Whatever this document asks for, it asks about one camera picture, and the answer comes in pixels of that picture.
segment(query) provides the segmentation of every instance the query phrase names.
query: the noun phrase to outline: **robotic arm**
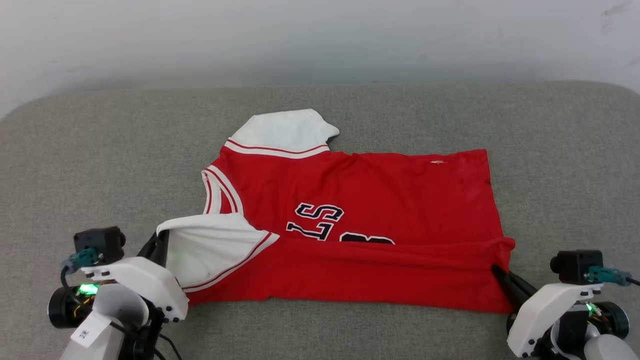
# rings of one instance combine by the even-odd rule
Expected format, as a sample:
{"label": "robotic arm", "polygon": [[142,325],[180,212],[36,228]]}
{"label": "robotic arm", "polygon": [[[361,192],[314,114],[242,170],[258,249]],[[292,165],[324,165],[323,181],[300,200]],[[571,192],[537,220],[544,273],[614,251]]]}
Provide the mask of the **robotic arm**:
{"label": "robotic arm", "polygon": [[[124,258],[117,227],[74,236],[76,253],[62,264],[63,287],[49,301],[49,319],[76,327],[61,359],[151,360],[163,324],[184,320],[188,299],[164,266],[168,233],[154,234],[138,256]],[[70,288],[66,274],[78,270],[98,284]]]}
{"label": "robotic arm", "polygon": [[588,301],[604,282],[635,282],[631,275],[604,268],[597,250],[561,251],[551,269],[562,283],[537,290],[512,272],[492,268],[513,306],[507,319],[511,351],[544,360],[638,360],[623,341],[629,333],[625,312],[612,302]]}

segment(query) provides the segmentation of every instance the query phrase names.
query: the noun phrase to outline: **white and red striped trim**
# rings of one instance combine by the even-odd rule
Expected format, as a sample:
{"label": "white and red striped trim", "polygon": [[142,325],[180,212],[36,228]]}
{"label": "white and red striped trim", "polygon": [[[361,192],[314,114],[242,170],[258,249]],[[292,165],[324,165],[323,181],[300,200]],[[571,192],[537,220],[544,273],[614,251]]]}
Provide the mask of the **white and red striped trim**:
{"label": "white and red striped trim", "polygon": [[182,290],[185,293],[193,293],[193,292],[204,290],[206,288],[210,288],[211,286],[214,286],[215,284],[217,284],[220,281],[222,281],[222,279],[226,278],[231,273],[236,271],[238,268],[240,268],[241,266],[243,266],[244,264],[249,262],[249,260],[253,259],[257,254],[260,254],[261,251],[263,251],[264,249],[268,248],[271,244],[276,242],[276,240],[280,237],[279,235],[276,235],[276,234],[273,234],[273,233],[269,233],[268,231],[264,231],[264,233],[266,235],[261,239],[261,241],[258,241],[256,243],[256,246],[254,246],[253,249],[249,252],[249,254],[242,261],[240,261],[238,264],[235,264],[234,266],[231,266],[231,267],[225,269],[224,271],[222,271],[219,274],[215,275],[213,278],[211,278],[211,279],[209,279],[209,280],[207,280],[207,281],[205,281],[205,282],[203,282],[201,284],[187,286],[185,288],[182,288]]}
{"label": "white and red striped trim", "polygon": [[229,178],[227,178],[220,169],[213,165],[209,165],[207,168],[202,170],[202,181],[204,182],[205,189],[207,190],[207,205],[204,209],[205,214],[219,213],[222,203],[219,193],[216,194],[213,190],[211,181],[213,181],[219,191],[222,191],[227,197],[229,205],[231,206],[231,212],[244,214],[240,195],[238,195],[236,189],[231,185]]}
{"label": "white and red striped trim", "polygon": [[225,147],[228,147],[229,149],[241,154],[270,155],[289,159],[303,159],[308,158],[309,156],[320,154],[325,151],[330,151],[329,145],[326,145],[325,143],[304,151],[289,151],[284,149],[276,149],[274,147],[246,146],[231,139],[227,140],[227,142],[225,143]]}

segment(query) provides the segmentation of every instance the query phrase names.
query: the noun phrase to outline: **white sleeve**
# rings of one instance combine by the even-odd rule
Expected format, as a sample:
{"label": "white sleeve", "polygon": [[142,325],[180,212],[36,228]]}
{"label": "white sleeve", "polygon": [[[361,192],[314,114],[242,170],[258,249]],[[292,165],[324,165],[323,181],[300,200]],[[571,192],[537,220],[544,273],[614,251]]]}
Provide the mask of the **white sleeve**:
{"label": "white sleeve", "polygon": [[278,239],[254,229],[239,213],[175,218],[156,232],[164,230],[169,230],[166,268],[186,293],[217,284]]}
{"label": "white sleeve", "polygon": [[229,140],[243,147],[298,152],[326,145],[339,133],[318,112],[305,109],[254,115]]}

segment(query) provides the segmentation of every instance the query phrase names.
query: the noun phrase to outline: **red fabric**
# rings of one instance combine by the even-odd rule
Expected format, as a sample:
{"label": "red fabric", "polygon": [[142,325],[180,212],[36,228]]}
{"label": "red fabric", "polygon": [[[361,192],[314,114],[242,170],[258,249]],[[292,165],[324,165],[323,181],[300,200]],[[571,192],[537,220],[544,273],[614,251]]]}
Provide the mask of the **red fabric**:
{"label": "red fabric", "polygon": [[[188,293],[191,304],[279,297],[511,310],[490,268],[507,270],[515,243],[503,236],[484,150],[290,159],[224,147],[212,164],[238,192],[247,221],[281,238],[217,285]],[[327,204],[343,214],[301,217],[301,203],[314,206],[305,214]],[[321,222],[331,224],[326,241],[288,226],[320,233]],[[394,244],[340,241],[344,233]]]}

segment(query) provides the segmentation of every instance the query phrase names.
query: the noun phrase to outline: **white wall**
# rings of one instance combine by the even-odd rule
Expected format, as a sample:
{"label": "white wall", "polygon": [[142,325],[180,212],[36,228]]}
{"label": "white wall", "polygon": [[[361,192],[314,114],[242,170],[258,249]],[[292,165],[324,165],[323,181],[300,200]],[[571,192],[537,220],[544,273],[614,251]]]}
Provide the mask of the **white wall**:
{"label": "white wall", "polygon": [[123,86],[547,79],[640,92],[640,3],[0,0],[0,116]]}

